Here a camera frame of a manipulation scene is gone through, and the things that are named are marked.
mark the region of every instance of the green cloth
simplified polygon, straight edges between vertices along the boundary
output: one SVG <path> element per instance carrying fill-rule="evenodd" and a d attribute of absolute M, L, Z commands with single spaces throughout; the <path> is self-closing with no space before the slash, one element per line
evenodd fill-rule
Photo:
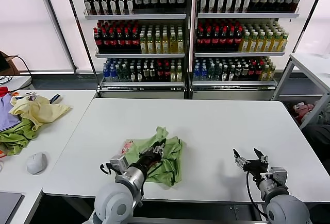
<path fill-rule="evenodd" d="M 133 144 L 125 154 L 129 164 L 137 162 L 139 153 L 150 147 L 157 141 L 161 141 L 169 134 L 165 128 L 157 127 L 157 133 L 149 139 L 144 140 L 129 140 Z M 163 164 L 149 175 L 148 182 L 164 183 L 168 186 L 173 186 L 175 183 L 181 181 L 181 154 L 183 142 L 176 136 L 167 139 L 163 153 Z M 159 166 L 159 163 L 154 165 L 150 171 Z"/>
<path fill-rule="evenodd" d="M 37 136 L 37 133 L 32 131 L 33 126 L 32 121 L 22 118 L 22 121 L 15 127 L 0 132 L 0 143 L 7 147 L 8 156 L 19 153 L 29 143 L 29 140 Z"/>

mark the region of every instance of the white table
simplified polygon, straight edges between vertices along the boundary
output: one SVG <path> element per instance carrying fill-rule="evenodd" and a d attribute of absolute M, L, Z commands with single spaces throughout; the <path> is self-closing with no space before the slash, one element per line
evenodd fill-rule
<path fill-rule="evenodd" d="M 5 81 L 7 80 L 6 79 L 0 80 L 0 84 Z M 29 85 L 30 82 L 31 82 L 30 76 L 13 76 L 10 82 L 0 85 L 0 87 L 7 87 L 9 91 L 13 91 Z"/>
<path fill-rule="evenodd" d="M 306 125 L 315 123 L 316 116 L 319 115 L 325 106 L 330 102 L 330 55 L 299 53 L 290 54 L 290 59 L 276 91 L 274 92 L 272 100 L 278 99 L 285 82 L 290 77 L 290 74 L 295 66 L 323 91 L 321 99 L 300 125 L 300 129 L 303 129 Z"/>
<path fill-rule="evenodd" d="M 60 94 L 63 97 L 61 104 L 69 105 L 72 109 L 53 123 L 43 125 L 38 130 L 37 138 L 31 140 L 19 155 L 0 159 L 4 162 L 4 168 L 0 171 L 0 191 L 24 195 L 10 224 L 29 223 L 41 200 L 45 180 L 49 177 L 88 105 L 96 96 L 94 90 L 34 90 L 34 92 L 49 99 L 55 94 Z M 31 175 L 26 170 L 26 160 L 37 152 L 46 154 L 48 166 L 42 174 Z"/>
<path fill-rule="evenodd" d="M 185 141 L 183 180 L 168 188 L 146 183 L 145 199 L 189 202 L 249 202 L 245 173 L 233 148 L 288 171 L 291 194 L 304 202 L 330 202 L 330 177 L 285 107 L 277 101 L 94 99 L 43 187 L 49 195 L 93 198 L 108 182 L 101 163 L 126 139 L 144 139 L 166 127 Z M 252 196 L 260 191 L 250 181 Z"/>

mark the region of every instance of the white mouse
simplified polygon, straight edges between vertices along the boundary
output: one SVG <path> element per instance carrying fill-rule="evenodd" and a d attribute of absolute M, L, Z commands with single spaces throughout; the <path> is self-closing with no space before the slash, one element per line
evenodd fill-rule
<path fill-rule="evenodd" d="M 26 162 L 26 169 L 31 174 L 37 174 L 47 167 L 46 155 L 42 152 L 30 156 Z"/>

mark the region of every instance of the white wall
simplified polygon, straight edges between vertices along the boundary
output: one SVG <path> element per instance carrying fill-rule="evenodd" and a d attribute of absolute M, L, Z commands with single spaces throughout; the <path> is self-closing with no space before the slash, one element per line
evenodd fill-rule
<path fill-rule="evenodd" d="M 0 50 L 19 54 L 31 70 L 72 71 L 43 0 L 1 0 L 0 32 Z"/>

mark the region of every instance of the cable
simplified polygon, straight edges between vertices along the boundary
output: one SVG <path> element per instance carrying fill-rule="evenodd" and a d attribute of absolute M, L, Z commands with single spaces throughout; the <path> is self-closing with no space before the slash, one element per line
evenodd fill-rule
<path fill-rule="evenodd" d="M 249 174 L 250 174 L 250 172 L 248 171 L 246 173 L 246 188 L 247 188 L 247 193 L 249 195 L 250 201 L 251 201 L 253 207 L 260 213 L 260 215 L 262 215 L 262 216 L 264 216 L 265 218 L 268 219 L 268 215 L 265 214 L 264 212 L 262 212 L 252 199 L 251 192 L 250 192 L 250 187 L 249 187 Z"/>
<path fill-rule="evenodd" d="M 5 58 L 10 58 L 10 57 L 21 59 L 22 62 L 24 63 L 24 65 L 25 65 L 27 71 L 29 72 L 30 77 L 31 77 L 31 82 L 30 82 L 28 85 L 23 86 L 23 87 L 20 87 L 19 89 L 15 89 L 15 90 L 10 91 L 11 93 L 13 93 L 13 92 L 16 92 L 17 90 L 24 89 L 24 88 L 27 88 L 28 86 L 32 85 L 33 78 L 32 78 L 31 71 L 30 71 L 29 67 L 26 65 L 26 63 L 25 63 L 25 61 L 23 60 L 23 58 L 21 58 L 19 55 L 6 56 Z"/>

